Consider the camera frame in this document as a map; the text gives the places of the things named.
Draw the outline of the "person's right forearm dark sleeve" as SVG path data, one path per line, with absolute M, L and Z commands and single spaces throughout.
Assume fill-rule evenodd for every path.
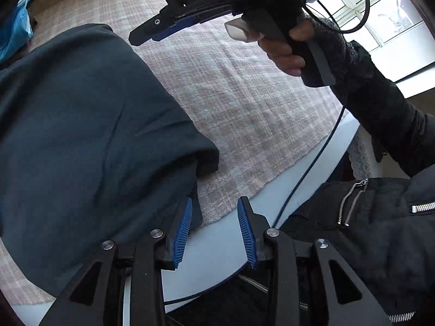
M 309 21 L 335 77 L 334 95 L 372 136 L 377 154 L 388 153 L 410 177 L 434 168 L 434 117 L 408 102 L 369 52 L 330 29 L 331 21 Z

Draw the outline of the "person's right hand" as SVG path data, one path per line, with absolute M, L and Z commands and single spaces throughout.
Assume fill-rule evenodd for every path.
M 298 42 L 306 42 L 314 38 L 315 30 L 313 22 L 306 18 L 298 23 L 289 32 L 289 36 Z M 305 59 L 295 54 L 291 46 L 280 40 L 271 40 L 261 37 L 257 41 L 258 46 L 266 53 L 275 66 L 287 75 L 300 77 L 305 67 Z

